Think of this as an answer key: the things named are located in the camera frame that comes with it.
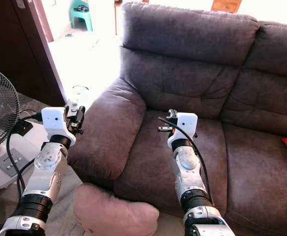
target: black cable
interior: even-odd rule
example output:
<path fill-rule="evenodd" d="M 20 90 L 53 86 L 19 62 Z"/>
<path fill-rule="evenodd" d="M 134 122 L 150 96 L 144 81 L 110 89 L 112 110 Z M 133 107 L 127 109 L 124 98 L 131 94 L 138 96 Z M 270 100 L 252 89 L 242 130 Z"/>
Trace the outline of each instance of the black cable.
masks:
<path fill-rule="evenodd" d="M 34 162 L 35 158 L 30 161 L 29 163 L 27 163 L 17 174 L 17 178 L 16 178 L 16 185 L 17 185 L 17 191 L 19 193 L 19 201 L 18 201 L 18 205 L 21 203 L 21 196 L 22 196 L 22 191 L 21 191 L 21 186 L 20 186 L 20 179 L 22 178 L 22 172 L 28 167 L 30 166 L 33 162 Z"/>
<path fill-rule="evenodd" d="M 208 190 L 209 200 L 214 205 L 213 198 L 212 198 L 212 195 L 211 195 L 211 189 L 210 189 L 210 183 L 209 183 L 207 168 L 206 168 L 206 165 L 205 165 L 205 163 L 203 161 L 203 158 L 202 158 L 202 156 L 201 156 L 196 144 L 194 144 L 192 138 L 190 138 L 189 135 L 186 134 L 186 132 L 184 130 L 182 130 L 180 127 L 178 127 L 177 125 L 175 125 L 175 124 L 173 124 L 173 123 L 171 123 L 171 122 L 169 122 L 169 121 L 167 121 L 167 120 L 165 120 L 165 119 L 163 119 L 161 117 L 158 117 L 158 119 L 163 121 L 166 124 L 169 124 L 170 126 L 173 126 L 175 129 L 178 129 L 182 134 L 184 134 L 186 136 L 186 138 L 189 140 L 189 142 L 191 142 L 191 144 L 192 144 L 193 148 L 195 149 L 195 152 L 198 154 L 198 157 L 199 157 L 199 159 L 201 161 L 201 164 L 202 164 L 204 177 L 205 177 L 206 183 L 207 183 L 207 190 Z"/>
<path fill-rule="evenodd" d="M 11 154 L 11 151 L 10 151 L 10 139 L 11 139 L 11 135 L 13 134 L 13 132 L 15 131 L 15 127 L 19 124 L 19 122 L 23 121 L 23 120 L 26 120 L 26 119 L 32 119 L 32 118 L 36 118 L 36 115 L 32 115 L 32 116 L 29 116 L 29 117 L 24 117 L 22 119 L 19 119 L 15 124 L 14 126 L 12 127 L 12 129 L 10 130 L 8 136 L 7 136 L 7 139 L 6 139 L 6 152 L 7 152 L 7 155 L 13 165 L 13 167 L 15 168 L 15 171 L 16 173 L 18 174 L 20 172 L 19 168 L 16 166 L 15 162 L 14 162 L 14 159 L 12 157 L 12 154 Z M 23 177 L 21 176 L 20 178 L 20 181 L 21 181 L 21 185 L 22 185 L 22 188 L 25 189 L 25 184 L 24 184 L 24 180 L 23 180 Z"/>

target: green stool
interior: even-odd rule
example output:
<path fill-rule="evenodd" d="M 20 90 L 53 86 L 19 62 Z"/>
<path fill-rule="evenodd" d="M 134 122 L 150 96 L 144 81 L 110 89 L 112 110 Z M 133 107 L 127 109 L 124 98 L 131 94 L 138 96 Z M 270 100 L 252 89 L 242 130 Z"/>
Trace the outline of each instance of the green stool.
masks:
<path fill-rule="evenodd" d="M 76 8 L 78 5 L 85 5 L 89 7 L 89 4 L 82 0 L 74 1 L 70 9 L 72 28 L 75 28 L 75 22 L 74 22 L 75 18 L 82 18 L 85 21 L 86 28 L 88 28 L 88 31 L 93 31 L 90 12 L 75 11 L 74 8 Z"/>

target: sofa seat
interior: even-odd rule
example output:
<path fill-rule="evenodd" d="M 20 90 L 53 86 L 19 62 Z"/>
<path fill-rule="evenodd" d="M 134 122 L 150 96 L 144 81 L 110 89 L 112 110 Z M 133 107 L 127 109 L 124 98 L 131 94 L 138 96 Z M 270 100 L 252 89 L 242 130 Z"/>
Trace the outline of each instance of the sofa seat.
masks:
<path fill-rule="evenodd" d="M 162 212 L 183 216 L 175 191 L 174 159 L 173 151 L 167 146 L 168 133 L 156 132 L 158 126 L 165 126 L 157 118 L 167 115 L 147 110 L 125 169 L 114 181 L 114 193 L 121 198 L 148 202 Z M 222 125 L 216 120 L 199 118 L 196 132 L 198 138 L 194 141 L 208 169 L 213 199 L 224 216 L 227 163 Z"/>
<path fill-rule="evenodd" d="M 287 236 L 287 148 L 282 136 L 225 123 L 223 130 L 230 227 L 237 236 Z"/>

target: door frame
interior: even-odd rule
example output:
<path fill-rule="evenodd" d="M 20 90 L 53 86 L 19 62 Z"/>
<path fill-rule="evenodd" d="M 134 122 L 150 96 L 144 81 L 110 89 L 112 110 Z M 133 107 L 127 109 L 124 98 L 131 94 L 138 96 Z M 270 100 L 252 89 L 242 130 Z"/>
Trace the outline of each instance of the door frame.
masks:
<path fill-rule="evenodd" d="M 26 9 L 19 8 L 16 0 L 11 0 L 37 65 L 51 94 L 51 100 L 50 97 L 46 100 L 43 94 L 39 100 L 52 106 L 63 106 L 68 99 L 48 47 L 41 18 L 37 10 L 36 0 L 23 1 Z"/>
<path fill-rule="evenodd" d="M 51 29 L 49 27 L 49 23 L 48 23 L 48 19 L 47 19 L 46 13 L 45 13 L 43 3 L 41 0 L 35 0 L 34 4 L 36 6 L 37 13 L 38 13 L 38 16 L 40 19 L 40 23 L 41 23 L 41 26 L 44 30 L 47 41 L 49 43 L 51 43 L 54 41 L 54 37 L 53 37 L 53 34 L 51 33 Z"/>

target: silver arm segment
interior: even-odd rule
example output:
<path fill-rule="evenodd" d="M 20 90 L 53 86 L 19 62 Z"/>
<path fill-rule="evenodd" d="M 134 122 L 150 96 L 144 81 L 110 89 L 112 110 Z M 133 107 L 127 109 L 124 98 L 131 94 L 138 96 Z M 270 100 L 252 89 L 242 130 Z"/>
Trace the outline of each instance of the silver arm segment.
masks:
<path fill-rule="evenodd" d="M 176 121 L 175 125 L 189 137 L 195 134 L 197 124 L 195 114 L 177 113 L 173 110 L 170 114 L 167 121 Z M 219 211 L 209 201 L 200 176 L 200 160 L 191 143 L 179 130 L 175 130 L 167 143 L 174 151 L 175 188 L 178 201 L 185 212 L 185 236 L 235 236 Z"/>
<path fill-rule="evenodd" d="M 42 119 L 50 142 L 45 143 L 34 160 L 34 172 L 22 194 L 21 202 L 0 229 L 0 236 L 45 236 L 48 214 L 55 204 L 67 169 L 68 149 L 81 132 L 85 108 L 66 118 L 64 108 L 44 108 Z"/>

